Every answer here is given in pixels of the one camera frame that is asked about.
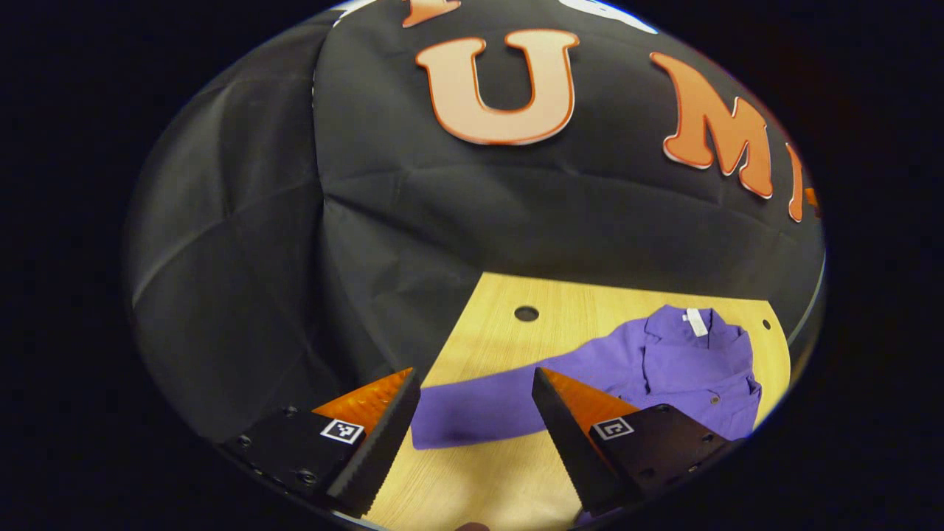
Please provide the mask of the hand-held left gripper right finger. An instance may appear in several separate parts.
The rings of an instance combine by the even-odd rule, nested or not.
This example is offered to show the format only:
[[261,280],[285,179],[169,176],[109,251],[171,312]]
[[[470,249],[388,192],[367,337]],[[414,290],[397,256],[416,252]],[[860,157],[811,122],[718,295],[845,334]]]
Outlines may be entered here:
[[534,369],[532,399],[594,517],[648,503],[741,444],[670,404],[638,408],[546,367]]

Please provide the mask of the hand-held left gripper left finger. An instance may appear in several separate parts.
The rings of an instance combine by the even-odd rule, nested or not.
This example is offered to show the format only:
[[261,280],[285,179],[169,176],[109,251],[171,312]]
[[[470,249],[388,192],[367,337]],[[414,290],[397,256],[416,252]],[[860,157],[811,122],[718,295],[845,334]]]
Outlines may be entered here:
[[360,518],[384,486],[419,399],[409,367],[313,409],[267,414],[221,450],[291,499]]

